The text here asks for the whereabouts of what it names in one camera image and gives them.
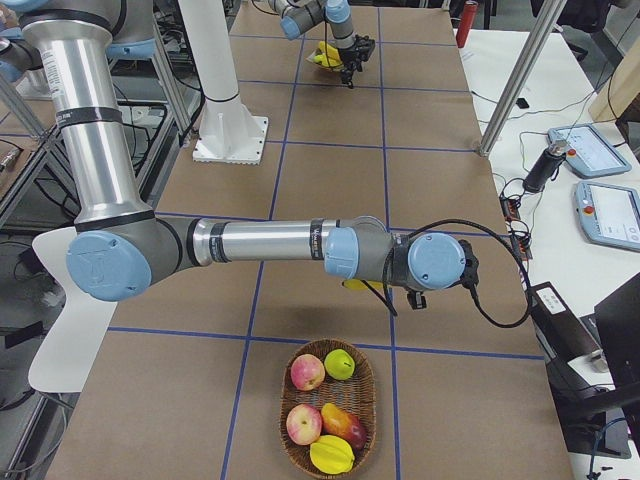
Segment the black chair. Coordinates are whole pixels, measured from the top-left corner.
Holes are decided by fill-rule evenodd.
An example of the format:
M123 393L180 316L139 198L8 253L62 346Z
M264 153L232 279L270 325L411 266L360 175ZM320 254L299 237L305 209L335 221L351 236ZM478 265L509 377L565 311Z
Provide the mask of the black chair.
M533 16L537 17L544 0L531 0ZM611 0L569 0L565 5L558 25L570 26L586 33L601 32L607 22L607 15L611 10ZM576 54L576 59L581 62L589 53L582 47L568 43L569 48Z

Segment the blue cable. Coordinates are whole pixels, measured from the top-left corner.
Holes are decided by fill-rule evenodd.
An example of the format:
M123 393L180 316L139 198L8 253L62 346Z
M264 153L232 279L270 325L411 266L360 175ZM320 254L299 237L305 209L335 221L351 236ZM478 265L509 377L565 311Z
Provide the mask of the blue cable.
M600 474L598 474L598 476L594 476L593 473L593 464L596 460L596 453L598 452L598 446L600 446L600 441L602 440L602 438L604 437L604 434L607 432L607 430L609 429L610 426L619 423L619 422L624 422L626 419L624 417L621 418L616 418L615 420L611 420L610 422L608 422L607 424L605 424L604 427L602 427L601 430L599 430L596 433L596 441L593 442L593 450L591 450L591 461L589 462L589 475L587 475L587 478L589 480L596 480L598 478L598 476L600 476Z

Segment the red cylinder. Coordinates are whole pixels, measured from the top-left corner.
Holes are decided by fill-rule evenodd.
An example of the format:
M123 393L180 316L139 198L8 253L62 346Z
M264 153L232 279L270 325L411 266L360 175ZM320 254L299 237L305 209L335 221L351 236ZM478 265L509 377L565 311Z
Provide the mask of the red cylinder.
M473 19L476 18L477 11L478 2L467 1L464 3L462 18L460 19L460 25L458 26L458 33L456 35L456 43L458 44L458 48L464 47L464 44L467 43L469 30L471 30L471 25L473 25Z

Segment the wicker basket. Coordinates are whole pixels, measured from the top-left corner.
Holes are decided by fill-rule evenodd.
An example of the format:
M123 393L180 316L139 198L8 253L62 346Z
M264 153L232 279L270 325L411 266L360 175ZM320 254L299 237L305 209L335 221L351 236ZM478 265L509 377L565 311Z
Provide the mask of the wicker basket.
M355 360L356 369L351 378L339 381L327 375L324 382L310 392L301 392L293 385L290 375L291 364L299 355L310 353L324 361L327 354L336 348L342 348ZM287 415L293 407L301 403L308 403L320 410L327 402L334 403L347 412L356 415L362 426L367 430L367 443L364 448L353 452L356 457L353 469L350 472L339 475L328 475L318 470L311 463L309 446L296 445L287 435ZM362 352L353 345L340 340L327 339L307 343L295 353L289 360L284 374L282 404L280 407L280 438L291 461L315 478L343 477L355 472L364 463L373 448L376 438L376 389L371 366Z

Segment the green apple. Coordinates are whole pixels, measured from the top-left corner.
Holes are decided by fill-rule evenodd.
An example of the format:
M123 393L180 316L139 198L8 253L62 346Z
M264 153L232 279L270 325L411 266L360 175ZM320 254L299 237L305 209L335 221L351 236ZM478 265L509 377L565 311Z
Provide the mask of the green apple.
M330 351L324 359L324 368L330 377L336 380L347 380L353 375L356 362L343 349L337 348Z

